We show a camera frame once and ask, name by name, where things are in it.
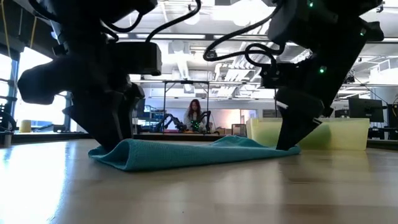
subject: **woman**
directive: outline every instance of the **woman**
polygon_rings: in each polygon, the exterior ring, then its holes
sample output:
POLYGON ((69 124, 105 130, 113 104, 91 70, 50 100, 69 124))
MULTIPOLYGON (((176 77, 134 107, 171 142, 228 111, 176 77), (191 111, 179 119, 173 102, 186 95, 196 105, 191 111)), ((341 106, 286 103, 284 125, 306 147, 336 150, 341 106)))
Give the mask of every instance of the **woman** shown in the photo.
MULTIPOLYGON (((184 114, 184 124, 187 125, 188 129, 190 131, 193 131, 191 121, 198 121, 200 119, 201 115, 201 109, 200 109, 200 103, 198 100, 192 100, 191 103, 189 104, 189 108, 187 109, 187 112, 184 114)), ((200 128, 203 129, 206 125, 206 119, 203 119, 200 123, 200 128)))

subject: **teal towel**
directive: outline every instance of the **teal towel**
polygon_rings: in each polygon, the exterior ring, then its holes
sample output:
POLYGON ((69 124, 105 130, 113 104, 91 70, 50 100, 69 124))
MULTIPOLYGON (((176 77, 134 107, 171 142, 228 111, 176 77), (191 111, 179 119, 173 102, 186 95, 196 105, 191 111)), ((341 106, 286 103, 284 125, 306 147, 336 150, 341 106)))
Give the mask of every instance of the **teal towel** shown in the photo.
POLYGON ((89 151, 88 156, 124 171, 141 171, 275 158, 298 153, 300 148, 297 146, 280 151, 248 138, 228 136, 198 146, 126 139, 109 153, 100 146, 89 151))

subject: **black cable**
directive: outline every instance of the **black cable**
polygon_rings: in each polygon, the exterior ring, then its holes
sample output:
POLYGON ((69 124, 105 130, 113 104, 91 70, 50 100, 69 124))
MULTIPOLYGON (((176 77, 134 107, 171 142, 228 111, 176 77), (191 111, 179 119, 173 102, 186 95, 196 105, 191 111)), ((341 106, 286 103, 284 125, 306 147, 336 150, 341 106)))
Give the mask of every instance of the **black cable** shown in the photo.
POLYGON ((190 11, 188 14, 178 17, 176 19, 174 19, 173 21, 167 22, 161 26, 159 26, 158 28, 154 29, 146 38, 145 42, 150 42, 150 40, 152 40, 152 38, 158 34, 160 31, 169 28, 170 26, 174 26, 175 24, 178 24, 184 20, 187 20, 191 17, 193 17, 194 15, 196 15, 197 13, 199 13, 199 10, 201 9, 201 2, 200 0, 195 0, 195 2, 197 3, 197 7, 196 9, 190 11))
POLYGON ((253 29, 265 24, 266 22, 268 22, 271 18, 274 17, 275 14, 277 14, 279 9, 281 9, 281 7, 283 6, 283 3, 284 3, 284 0, 280 0, 280 3, 278 3, 278 5, 274 9, 274 11, 269 16, 267 16, 265 19, 255 23, 255 24, 252 24, 250 26, 247 26, 247 27, 245 27, 243 29, 234 31, 234 32, 232 32, 230 34, 226 34, 226 35, 222 36, 220 39, 218 39, 218 40, 214 41, 213 43, 211 43, 206 48, 205 53, 203 54, 203 59, 205 59, 207 62, 216 62, 216 61, 219 61, 219 60, 223 60, 223 59, 227 59, 227 58, 231 58, 231 57, 236 57, 236 56, 244 55, 244 54, 264 54, 264 51, 262 51, 262 50, 245 50, 245 51, 242 51, 242 52, 235 52, 235 53, 231 53, 231 54, 220 56, 220 57, 213 57, 213 58, 209 58, 208 57, 208 54, 210 53, 210 51, 213 50, 220 43, 222 43, 222 42, 224 42, 226 40, 229 40, 229 39, 231 39, 233 37, 236 37, 237 35, 241 35, 241 34, 244 34, 246 32, 249 32, 250 30, 253 30, 253 29))
POLYGON ((111 23, 105 23, 105 25, 107 25, 112 30, 115 30, 116 32, 131 32, 141 22, 142 17, 143 17, 142 14, 138 14, 138 17, 137 17, 136 21, 134 22, 134 24, 131 25, 131 27, 127 27, 127 28, 120 28, 120 27, 117 27, 117 26, 115 26, 115 25, 113 25, 111 23))
POLYGON ((258 48, 262 49, 261 54, 267 56, 271 60, 271 67, 272 68, 276 68, 276 59, 274 58, 273 54, 280 55, 285 49, 284 45, 281 46, 279 48, 279 50, 274 50, 274 49, 270 49, 269 47, 267 47, 267 46, 265 46, 263 44, 260 44, 260 43, 249 44, 246 47, 245 51, 244 51, 244 57, 246 58, 246 60, 250 64, 252 64, 254 66, 257 66, 257 67, 263 67, 263 66, 265 66, 267 64, 255 62, 253 59, 250 58, 250 54, 249 53, 251 51, 250 48, 252 48, 252 47, 258 47, 258 48))
POLYGON ((101 31, 113 37, 113 40, 111 40, 112 42, 116 43, 117 41, 119 41, 119 36, 111 31, 109 28, 101 26, 101 31))
POLYGON ((388 105, 388 102, 386 100, 383 100, 380 96, 378 96, 377 94, 375 94, 375 92, 373 92, 371 89, 369 89, 365 84, 361 83, 361 81, 359 81, 356 77, 354 77, 356 79, 356 81, 358 81, 361 85, 363 85, 366 89, 368 89, 371 93, 373 93, 377 98, 379 98, 381 101, 385 102, 388 105))

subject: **yellow plastic bin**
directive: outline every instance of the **yellow plastic bin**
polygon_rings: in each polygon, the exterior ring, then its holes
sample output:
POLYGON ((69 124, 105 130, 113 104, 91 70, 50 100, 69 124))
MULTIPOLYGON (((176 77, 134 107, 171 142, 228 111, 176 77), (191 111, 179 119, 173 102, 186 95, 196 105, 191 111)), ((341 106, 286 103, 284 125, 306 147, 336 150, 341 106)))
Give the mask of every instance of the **yellow plastic bin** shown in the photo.
MULTIPOLYGON (((298 144, 302 149, 364 151, 368 138, 367 118, 321 118, 319 125, 298 144)), ((282 118, 250 119, 248 138, 263 146, 276 146, 282 118)))

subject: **desk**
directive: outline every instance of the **desk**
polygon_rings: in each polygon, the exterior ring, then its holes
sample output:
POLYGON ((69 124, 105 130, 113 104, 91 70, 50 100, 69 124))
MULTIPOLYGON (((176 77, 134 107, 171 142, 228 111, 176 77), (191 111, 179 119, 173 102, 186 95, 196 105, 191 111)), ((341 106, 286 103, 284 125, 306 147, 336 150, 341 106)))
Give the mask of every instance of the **desk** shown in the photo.
POLYGON ((281 159, 131 174, 89 159, 88 150, 97 145, 82 139, 0 149, 0 223, 398 220, 394 151, 304 151, 281 159))

